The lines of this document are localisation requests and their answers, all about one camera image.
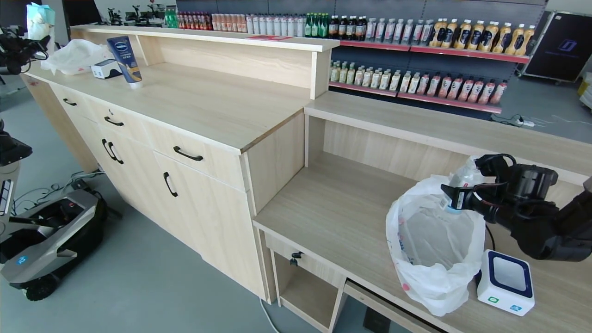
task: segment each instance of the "wooden panel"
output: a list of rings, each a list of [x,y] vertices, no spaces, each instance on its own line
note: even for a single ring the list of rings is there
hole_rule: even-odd
[[[310,89],[310,52],[159,38],[165,62]]]
[[[255,208],[259,212],[304,166],[304,113],[249,149]]]
[[[307,114],[304,121],[304,166],[308,167],[323,152],[325,119],[311,117]]]
[[[413,333],[440,332],[355,283],[348,281],[343,292]]]
[[[85,172],[96,170],[96,159],[57,100],[50,85],[28,76],[22,76],[22,80],[82,169]]]
[[[416,181],[449,175],[467,155],[327,121],[324,150]]]
[[[297,247],[293,247],[282,241],[279,241],[269,234],[265,235],[265,241],[271,250],[288,260],[292,258],[292,253],[300,251]],[[298,259],[298,266],[313,273],[317,277],[320,277],[322,280],[337,288],[343,287],[343,284],[345,283],[345,276],[343,274],[340,274],[327,265],[318,262],[306,253],[303,253],[302,258]]]
[[[159,121],[145,121],[144,128],[156,151],[238,190],[245,191],[239,156],[208,145],[193,133],[167,126]],[[201,156],[202,160],[196,161],[183,156],[175,152],[174,147],[179,147],[180,152],[186,155]]]
[[[136,36],[136,39],[140,45],[142,58],[144,58],[146,66],[165,62],[165,58],[162,56],[162,51],[160,51],[160,44],[156,37]]]
[[[331,71],[331,50],[313,52],[313,66],[310,84],[310,99],[313,100],[329,90]]]

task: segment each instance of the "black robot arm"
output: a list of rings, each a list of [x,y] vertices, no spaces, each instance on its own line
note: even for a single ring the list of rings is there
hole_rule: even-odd
[[[512,161],[507,164],[504,157]],[[454,209],[473,210],[486,222],[510,231],[520,249],[539,260],[582,261],[592,252],[592,178],[584,191],[561,210],[545,201],[557,183],[555,171],[517,164],[507,154],[484,155],[475,165],[493,184],[453,188],[442,185]]]

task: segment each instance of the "green bottle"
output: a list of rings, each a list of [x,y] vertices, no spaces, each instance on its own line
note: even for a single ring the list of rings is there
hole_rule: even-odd
[[[310,33],[313,29],[313,16],[310,13],[306,14],[306,26],[304,27],[304,37],[310,37]]]

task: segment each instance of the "tube of cream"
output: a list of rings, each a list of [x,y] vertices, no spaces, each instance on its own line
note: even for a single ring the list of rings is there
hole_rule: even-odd
[[[115,56],[127,83],[130,84],[132,89],[141,88],[142,76],[140,75],[134,51],[131,49],[130,38],[128,36],[107,38],[107,44],[111,49],[111,53]]]

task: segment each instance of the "plastic bottle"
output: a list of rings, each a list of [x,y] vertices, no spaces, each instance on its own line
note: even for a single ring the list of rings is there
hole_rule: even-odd
[[[348,17],[343,15],[339,21],[339,28],[337,29],[337,35],[339,39],[346,39],[346,32],[348,30]]]
[[[483,90],[483,86],[483,78],[480,78],[479,80],[477,80],[477,82],[475,82],[475,84],[473,84],[473,90],[471,91],[471,95],[469,95],[469,98],[467,99],[469,103],[477,102],[477,99],[479,99],[479,94],[481,93],[481,90]]]
[[[504,91],[506,91],[506,88],[508,88],[508,81],[504,80],[504,82],[497,86],[495,93],[491,97],[490,103],[499,104],[501,96],[504,94]]]
[[[502,53],[504,49],[508,47],[512,41],[512,26],[511,23],[504,23],[504,27],[500,29],[500,39],[498,40],[497,44],[491,50],[493,53]]]
[[[419,72],[416,72],[415,75],[413,75],[413,77],[411,78],[411,83],[409,83],[409,90],[407,90],[407,92],[409,94],[415,94],[415,92],[417,91],[417,86],[419,85]]]
[[[452,21],[450,22],[450,24],[448,24],[447,28],[446,28],[446,36],[444,37],[444,40],[442,41],[442,45],[441,47],[445,47],[448,48],[452,45],[453,42],[453,37],[454,37],[454,32],[456,31],[457,28],[457,19],[453,18]]]
[[[497,32],[499,31],[499,27],[497,22],[491,21],[487,28],[485,28],[485,32],[483,32],[483,37],[479,42],[478,49],[479,51],[489,52],[491,51],[491,46],[493,45],[493,38],[496,37]]]
[[[436,95],[436,91],[438,89],[438,85],[440,84],[440,72],[436,73],[430,82],[430,88],[427,89],[427,94],[430,97]]]
[[[399,81],[401,80],[401,71],[397,70],[395,74],[392,75],[391,85],[388,87],[390,91],[397,91],[399,87]]]
[[[356,71],[356,76],[353,79],[354,85],[362,85],[362,81],[364,80],[365,68],[366,67],[364,66],[360,66],[360,68],[358,68],[358,70]]]
[[[530,42],[530,39],[534,35],[535,35],[535,26],[531,25],[530,27],[528,27],[528,30],[526,30],[524,32],[524,40],[522,41],[522,45],[520,45],[520,47],[518,47],[518,49],[516,50],[517,56],[523,56],[526,54],[526,48],[528,47],[528,43]]]
[[[381,43],[382,42],[382,38],[384,37],[384,30],[386,28],[386,23],[384,22],[385,19],[381,18],[378,21],[378,24],[376,26],[376,34],[374,34],[374,40]]]
[[[466,99],[469,98],[469,94],[471,93],[471,89],[473,89],[473,77],[471,76],[468,80],[465,81],[465,84],[462,85],[461,94],[458,95],[458,100],[461,102],[466,102]]]
[[[419,41],[422,39],[422,32],[423,32],[423,20],[418,20],[417,24],[415,25],[415,29],[413,30],[413,43],[419,44]]]
[[[506,48],[505,53],[508,55],[515,55],[516,51],[522,47],[524,43],[524,24],[518,25],[518,28],[514,30],[512,34],[512,41]]]
[[[399,92],[407,92],[409,88],[409,83],[411,82],[411,71],[407,71],[401,80],[401,88]]]
[[[491,97],[491,94],[493,94],[495,89],[496,89],[496,80],[492,79],[483,88],[483,93],[481,94],[481,97],[479,97],[479,104],[489,103],[489,98]]]
[[[461,24],[461,32],[454,43],[455,49],[463,50],[466,47],[466,44],[469,42],[469,37],[471,36],[471,20],[465,20],[463,24]]]
[[[481,41],[481,36],[483,35],[483,31],[485,27],[483,26],[483,21],[477,21],[477,24],[473,26],[473,31],[471,33],[471,38],[467,43],[466,48],[468,50],[477,50],[477,46],[479,46],[479,42]]]
[[[390,79],[391,79],[391,70],[387,69],[386,71],[384,71],[384,73],[382,74],[382,77],[380,78],[380,85],[378,86],[378,89],[386,90],[388,88],[388,81]]]
[[[395,20],[394,18],[388,19],[387,28],[384,32],[384,43],[392,43],[392,37],[395,33],[395,28],[397,26],[396,22],[397,20]]]
[[[454,81],[452,81],[452,85],[450,86],[450,92],[448,92],[447,98],[449,100],[455,100],[456,96],[458,95],[458,90],[461,89],[462,86],[462,75],[459,75]]]
[[[407,20],[407,24],[405,25],[405,30],[403,31],[403,38],[401,39],[401,43],[409,44],[411,40],[411,33],[413,32],[413,20]]]
[[[417,95],[423,95],[426,93],[427,83],[430,81],[430,74],[426,72],[421,79],[419,79],[419,87],[417,87]]]
[[[438,97],[446,98],[448,96],[448,91],[450,90],[450,86],[452,85],[452,77],[450,73],[446,74],[446,77],[442,79],[442,86],[440,87],[440,91],[438,92]]]

